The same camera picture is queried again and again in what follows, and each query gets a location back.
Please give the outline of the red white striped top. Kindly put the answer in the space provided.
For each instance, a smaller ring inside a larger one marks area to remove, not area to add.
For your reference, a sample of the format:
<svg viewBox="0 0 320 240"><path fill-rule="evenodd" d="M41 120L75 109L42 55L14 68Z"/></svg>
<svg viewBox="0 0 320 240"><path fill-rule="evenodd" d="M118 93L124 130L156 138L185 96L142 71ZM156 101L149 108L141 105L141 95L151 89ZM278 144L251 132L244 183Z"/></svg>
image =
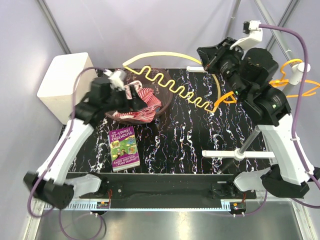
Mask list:
<svg viewBox="0 0 320 240"><path fill-rule="evenodd" d="M112 116L122 120L141 121L145 123L151 122L157 111L162 107L162 102L154 95L154 90L149 87L143 87L143 84L139 80L135 80L124 87L128 100L133 99L130 87L134 87L138 97L146 104L146 107L139 111L130 111L127 113L119 113L116 111Z"/></svg>

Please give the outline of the orange plastic hanger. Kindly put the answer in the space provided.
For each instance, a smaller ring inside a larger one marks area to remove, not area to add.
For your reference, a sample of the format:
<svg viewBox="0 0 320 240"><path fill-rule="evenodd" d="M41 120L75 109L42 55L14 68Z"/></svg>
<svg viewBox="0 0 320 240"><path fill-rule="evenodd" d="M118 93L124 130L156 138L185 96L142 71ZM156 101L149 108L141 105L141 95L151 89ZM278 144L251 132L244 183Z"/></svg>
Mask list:
<svg viewBox="0 0 320 240"><path fill-rule="evenodd" d="M286 77L286 72L285 72L285 67L289 64L293 64L291 67L292 75L288 78L285 79ZM305 63L301 59L292 59L287 62L285 62L281 68L280 68L280 73L282 74L282 77L280 79L276 80L271 80L269 83L273 87L286 87L287 85L291 86L296 86L302 81L302 76L303 76L303 71L304 71L304 65ZM314 87L303 92L302 96L303 97L311 97L316 94L316 90L320 88L320 83L314 80L305 80L305 83L307 84L313 84ZM235 98L235 94L233 91L229 91L228 93L220 96L217 101L214 103L214 107L218 107L220 103L225 103L225 104L235 104L237 102Z"/></svg>

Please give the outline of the yellow plastic hanger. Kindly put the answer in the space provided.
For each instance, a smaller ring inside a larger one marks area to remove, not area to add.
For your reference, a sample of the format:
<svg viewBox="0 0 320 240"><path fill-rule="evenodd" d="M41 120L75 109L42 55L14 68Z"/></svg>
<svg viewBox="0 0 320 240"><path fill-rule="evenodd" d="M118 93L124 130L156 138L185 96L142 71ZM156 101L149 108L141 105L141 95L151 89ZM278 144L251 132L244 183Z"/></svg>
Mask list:
<svg viewBox="0 0 320 240"><path fill-rule="evenodd" d="M202 97L196 97L193 99L195 93L192 91L185 92L186 88L181 86L176 86L176 81L173 79L168 80L167 83L164 83L164 74L163 73L157 73L155 77L150 78L149 74L151 73L151 67L148 65L145 65L140 71L133 70L129 67L130 64L143 59L143 58L151 58L151 57L177 57L182 59L187 59L189 61L192 61L194 63L197 63L198 65L202 66L202 62L192 56L189 56L187 54L178 53L178 52L172 52L172 51L154 51L154 52L146 52L138 54L125 62L122 63L122 67L126 70L136 74L141 75L144 71L145 78L150 82L157 82L157 84L162 88L167 88L171 93L178 94L182 99L186 99L190 104L195 105L198 108L204 109L208 113L215 113L218 109L217 106L214 106L213 109L209 109L211 102L210 101L204 101Z"/></svg>

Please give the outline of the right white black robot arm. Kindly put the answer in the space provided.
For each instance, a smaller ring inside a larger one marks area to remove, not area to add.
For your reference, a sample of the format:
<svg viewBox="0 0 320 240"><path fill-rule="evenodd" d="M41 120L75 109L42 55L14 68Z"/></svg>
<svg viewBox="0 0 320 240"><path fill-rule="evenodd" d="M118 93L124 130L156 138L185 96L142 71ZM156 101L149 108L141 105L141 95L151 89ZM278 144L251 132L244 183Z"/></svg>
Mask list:
<svg viewBox="0 0 320 240"><path fill-rule="evenodd" d="M240 155L258 134L263 134L276 163L269 169L241 172L227 185L228 195L239 198L246 191L266 190L278 198L301 199L309 191L308 182L319 179L320 170L301 159L292 136L293 116L286 95L270 81L278 69L272 54L264 48L245 50L235 39L225 38L214 46L197 49L204 70L220 74L255 124L255 130Z"/></svg>

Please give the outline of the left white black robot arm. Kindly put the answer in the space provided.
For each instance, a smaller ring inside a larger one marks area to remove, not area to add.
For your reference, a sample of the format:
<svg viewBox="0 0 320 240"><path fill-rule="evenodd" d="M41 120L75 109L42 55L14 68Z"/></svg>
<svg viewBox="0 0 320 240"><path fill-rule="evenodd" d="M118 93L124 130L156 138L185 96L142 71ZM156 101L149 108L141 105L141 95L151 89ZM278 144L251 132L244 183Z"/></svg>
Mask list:
<svg viewBox="0 0 320 240"><path fill-rule="evenodd" d="M92 193L103 198L108 193L108 186L99 174L90 172L68 179L69 168L105 113L138 112L147 107L139 95L140 91L141 88L134 84L124 85L121 79L95 78L90 90L74 106L65 131L47 160L36 172L25 174L23 182L30 191L30 197L59 210L83 195Z"/></svg>

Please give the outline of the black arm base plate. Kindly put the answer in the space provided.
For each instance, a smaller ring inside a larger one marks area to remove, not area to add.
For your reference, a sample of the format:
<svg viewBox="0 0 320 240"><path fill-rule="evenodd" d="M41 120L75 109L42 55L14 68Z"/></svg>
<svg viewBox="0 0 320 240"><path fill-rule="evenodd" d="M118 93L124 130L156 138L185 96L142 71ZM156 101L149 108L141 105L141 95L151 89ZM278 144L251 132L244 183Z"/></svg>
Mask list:
<svg viewBox="0 0 320 240"><path fill-rule="evenodd" d="M106 199L111 193L112 209L213 209L221 200L254 200L255 192L228 191L232 175L102 173L101 193L84 199Z"/></svg>

